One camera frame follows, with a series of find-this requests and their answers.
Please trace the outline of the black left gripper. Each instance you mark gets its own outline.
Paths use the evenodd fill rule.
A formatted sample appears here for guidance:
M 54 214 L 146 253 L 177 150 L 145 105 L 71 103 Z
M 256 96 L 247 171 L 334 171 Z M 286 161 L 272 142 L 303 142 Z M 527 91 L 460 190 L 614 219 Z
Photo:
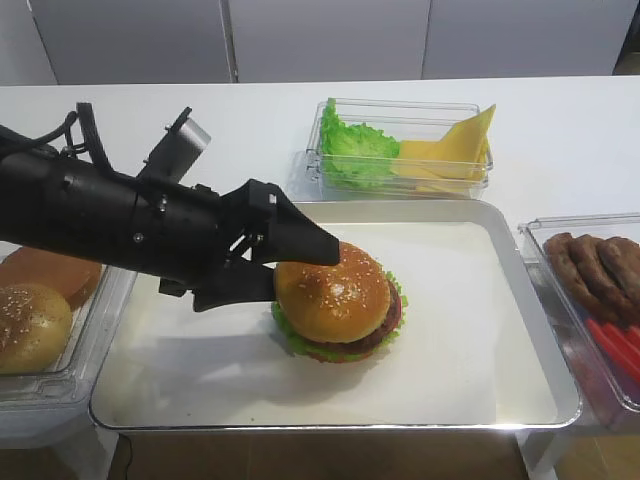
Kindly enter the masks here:
M 159 278 L 163 294 L 192 292 L 197 313 L 274 301 L 271 262 L 340 261 L 339 240 L 272 183 L 250 179 L 219 195 L 203 185 L 140 179 L 136 194 L 131 270 Z

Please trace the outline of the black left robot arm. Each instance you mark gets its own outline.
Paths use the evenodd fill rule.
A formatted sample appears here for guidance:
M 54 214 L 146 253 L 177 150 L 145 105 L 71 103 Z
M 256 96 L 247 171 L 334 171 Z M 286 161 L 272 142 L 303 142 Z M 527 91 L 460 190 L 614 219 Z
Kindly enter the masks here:
M 275 184 L 184 186 L 209 141 L 183 111 L 129 176 L 109 162 L 88 103 L 38 138 L 3 129 L 1 237 L 155 276 L 162 294 L 191 293 L 197 312 L 274 300 L 277 262 L 339 262 L 337 238 Z

